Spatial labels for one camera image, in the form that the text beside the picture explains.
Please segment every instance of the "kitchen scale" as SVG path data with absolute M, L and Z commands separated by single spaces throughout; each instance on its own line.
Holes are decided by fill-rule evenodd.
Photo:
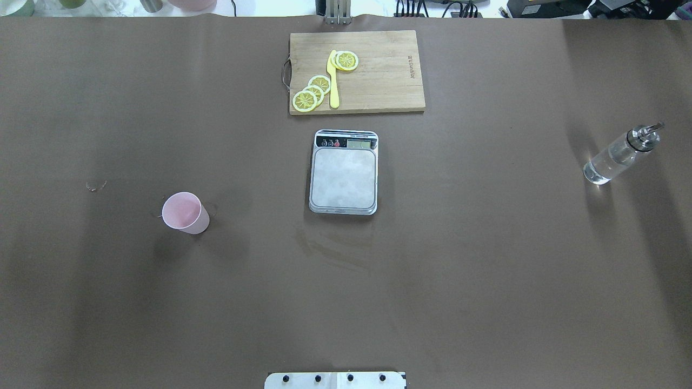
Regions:
M 321 129 L 315 133 L 310 210 L 372 215 L 377 210 L 377 148 L 371 131 Z

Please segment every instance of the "lemon slice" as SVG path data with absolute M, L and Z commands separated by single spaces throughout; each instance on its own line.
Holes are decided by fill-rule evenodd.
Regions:
M 352 71 L 358 67 L 358 56 L 353 51 L 338 51 L 334 56 L 334 66 L 342 71 Z
M 307 82 L 307 84 L 308 86 L 317 85 L 322 89 L 322 92 L 324 92 L 324 94 L 329 93 L 329 90 L 331 89 L 331 80 L 326 75 L 318 74 L 315 77 L 312 77 L 310 81 Z
M 317 105 L 315 108 L 319 107 L 320 104 L 322 104 L 322 101 L 325 99 L 325 92 L 322 90 L 322 88 L 318 87 L 317 85 L 308 85 L 303 89 L 304 91 L 310 91 L 317 96 Z
M 310 91 L 300 91 L 293 97 L 293 108 L 298 112 L 310 112 L 317 107 L 317 96 Z

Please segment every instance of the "yellow knife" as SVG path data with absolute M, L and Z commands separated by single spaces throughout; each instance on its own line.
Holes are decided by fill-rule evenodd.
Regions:
M 332 50 L 327 58 L 327 73 L 331 77 L 331 90 L 329 91 L 329 106 L 332 108 L 339 108 L 339 90 L 336 86 L 336 67 L 331 63 L 331 59 L 336 55 L 336 50 Z

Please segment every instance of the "white container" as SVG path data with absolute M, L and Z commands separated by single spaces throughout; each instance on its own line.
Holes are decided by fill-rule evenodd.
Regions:
M 209 214 L 199 198 L 190 192 L 179 192 L 166 200 L 161 210 L 166 226 L 188 234 L 199 234 L 209 227 Z

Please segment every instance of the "wooden cutting board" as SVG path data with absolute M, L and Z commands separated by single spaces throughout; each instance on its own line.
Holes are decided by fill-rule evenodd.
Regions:
M 360 60 L 356 70 L 337 70 L 341 105 L 331 108 L 327 95 L 314 111 L 296 111 L 293 95 L 314 75 L 329 77 L 327 58 L 332 50 L 353 51 Z M 291 69 L 291 115 L 411 112 L 426 108 L 418 41 L 412 30 L 291 34 Z

